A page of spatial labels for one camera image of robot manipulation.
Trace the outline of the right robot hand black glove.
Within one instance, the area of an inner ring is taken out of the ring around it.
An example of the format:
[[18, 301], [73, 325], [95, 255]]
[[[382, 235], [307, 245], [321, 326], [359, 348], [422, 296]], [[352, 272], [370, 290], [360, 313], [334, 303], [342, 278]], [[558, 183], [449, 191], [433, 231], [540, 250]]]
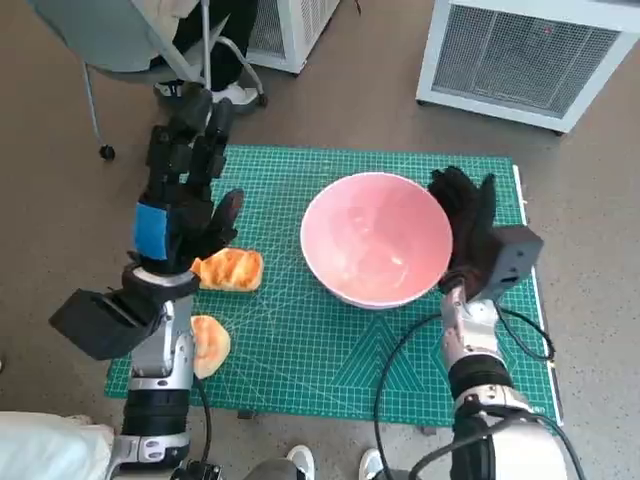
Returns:
[[485, 287], [484, 248], [496, 212], [495, 176], [475, 184], [460, 168], [448, 166], [431, 172], [429, 193], [446, 214], [452, 232], [452, 253], [438, 287], [444, 294], [460, 286], [471, 301]]

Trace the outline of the left robot hand blue tape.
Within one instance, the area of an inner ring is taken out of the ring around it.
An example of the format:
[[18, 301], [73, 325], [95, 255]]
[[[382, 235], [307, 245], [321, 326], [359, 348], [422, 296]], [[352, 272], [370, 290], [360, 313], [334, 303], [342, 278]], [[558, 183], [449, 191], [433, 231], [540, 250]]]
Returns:
[[225, 167], [225, 149], [234, 120], [227, 98], [215, 104], [199, 89], [185, 99], [165, 125], [152, 128], [146, 186], [136, 204], [129, 257], [156, 275], [178, 275], [196, 259], [206, 259], [237, 236], [234, 227], [244, 191], [233, 189], [212, 200], [212, 181]]

